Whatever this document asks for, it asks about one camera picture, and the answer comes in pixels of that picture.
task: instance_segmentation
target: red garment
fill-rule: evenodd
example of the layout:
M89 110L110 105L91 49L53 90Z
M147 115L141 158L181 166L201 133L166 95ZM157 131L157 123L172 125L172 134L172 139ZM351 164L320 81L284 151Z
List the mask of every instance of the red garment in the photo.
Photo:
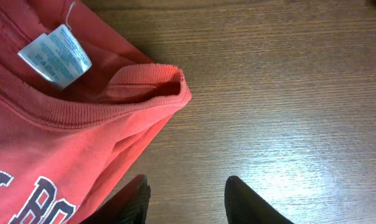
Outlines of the red garment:
M62 92L45 81L17 53L71 3L0 0L0 223L79 223L191 98L79 1L68 23L93 65Z

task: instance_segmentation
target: wood grain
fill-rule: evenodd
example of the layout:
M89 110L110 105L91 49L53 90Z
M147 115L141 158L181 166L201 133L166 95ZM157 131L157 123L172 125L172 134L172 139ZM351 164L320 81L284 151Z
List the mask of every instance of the wood grain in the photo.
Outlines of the wood grain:
M364 0L86 0L192 101L130 168L148 223L227 223L238 175L294 223L376 223L376 9Z

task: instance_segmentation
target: care label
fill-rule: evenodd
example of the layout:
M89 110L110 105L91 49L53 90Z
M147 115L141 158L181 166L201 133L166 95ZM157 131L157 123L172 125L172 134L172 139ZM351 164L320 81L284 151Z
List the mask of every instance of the care label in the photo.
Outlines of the care label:
M49 35L40 35L18 55L43 78L61 89L83 75L92 65L65 24Z

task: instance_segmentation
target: tag string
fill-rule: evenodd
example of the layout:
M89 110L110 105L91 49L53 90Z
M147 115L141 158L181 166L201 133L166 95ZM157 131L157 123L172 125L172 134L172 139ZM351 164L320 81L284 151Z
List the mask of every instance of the tag string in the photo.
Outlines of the tag string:
M69 14L70 14L70 11L72 10L73 6L75 5L75 1L73 1L69 7L69 11L68 11L68 14L66 15L66 26L68 27L68 29L70 31L72 31L72 28L70 27L70 25L68 24L68 18L69 18Z

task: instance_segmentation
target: ribbed neckline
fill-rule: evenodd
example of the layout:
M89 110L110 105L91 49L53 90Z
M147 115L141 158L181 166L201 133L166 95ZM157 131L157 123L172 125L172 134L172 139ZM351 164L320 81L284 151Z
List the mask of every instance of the ribbed neckline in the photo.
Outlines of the ribbed neckline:
M157 106L183 107L190 99L182 71L175 66L144 64L130 65L122 69L125 69L128 74L132 74L133 83L135 80L142 79L143 76L152 77L147 80L148 84L180 77L180 92L178 95L157 96L143 103L127 105L69 102L37 91L0 64L0 101L25 120L45 128L82 129L98 126L135 111Z

